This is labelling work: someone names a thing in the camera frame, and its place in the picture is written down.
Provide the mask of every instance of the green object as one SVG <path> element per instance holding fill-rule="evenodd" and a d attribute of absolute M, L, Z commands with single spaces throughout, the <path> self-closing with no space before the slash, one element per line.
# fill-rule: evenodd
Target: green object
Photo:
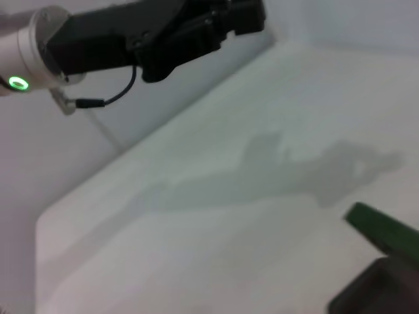
<path fill-rule="evenodd" d="M 17 90 L 27 90 L 29 88 L 29 84 L 20 77 L 9 78 L 9 84 Z"/>
<path fill-rule="evenodd" d="M 345 217 L 383 253 L 419 268 L 419 232 L 362 203 L 356 203 Z"/>

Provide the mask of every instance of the white table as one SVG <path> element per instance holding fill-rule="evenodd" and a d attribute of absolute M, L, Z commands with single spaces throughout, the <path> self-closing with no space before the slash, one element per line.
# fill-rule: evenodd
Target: white table
<path fill-rule="evenodd" d="M 324 313 L 418 192 L 419 59 L 280 44 L 45 212 L 37 314 Z"/>

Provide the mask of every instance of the green led light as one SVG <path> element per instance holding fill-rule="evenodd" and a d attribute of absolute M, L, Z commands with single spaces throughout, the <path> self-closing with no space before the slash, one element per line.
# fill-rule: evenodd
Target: green led light
<path fill-rule="evenodd" d="M 9 78 L 9 84 L 17 90 L 27 90 L 27 88 L 29 87 L 29 84 L 20 77 Z"/>

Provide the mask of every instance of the black cable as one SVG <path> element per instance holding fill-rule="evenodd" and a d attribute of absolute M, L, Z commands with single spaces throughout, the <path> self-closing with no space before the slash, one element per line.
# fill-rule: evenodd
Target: black cable
<path fill-rule="evenodd" d="M 76 99 L 76 101 L 75 101 L 76 108 L 88 109 L 88 108 L 98 108 L 98 107 L 108 106 L 108 105 L 114 103 L 115 101 L 117 101 L 118 99 L 120 99 L 126 93 L 128 93 L 130 91 L 130 89 L 132 88 L 132 86 L 134 85 L 134 82 L 136 81 L 136 78 L 137 78 L 137 66 L 133 65 L 132 66 L 131 80 L 128 83 L 128 85 L 123 89 L 123 91 L 121 91 L 121 93 L 119 93 L 116 96 L 113 96 L 112 98 L 109 98 L 108 100 L 104 100 L 104 99 L 83 99 L 83 98 L 82 99 Z"/>

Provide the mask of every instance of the robotic arm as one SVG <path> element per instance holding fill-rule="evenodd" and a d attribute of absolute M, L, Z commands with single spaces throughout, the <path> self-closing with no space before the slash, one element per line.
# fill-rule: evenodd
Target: robotic arm
<path fill-rule="evenodd" d="M 220 49 L 227 33 L 264 29 L 261 0 L 142 0 L 71 15 L 60 7 L 0 16 L 0 96 L 49 89 L 65 114 L 104 107 L 133 85 L 164 80 L 175 67 Z M 133 67 L 109 101 L 68 99 L 61 87 L 85 73 Z"/>

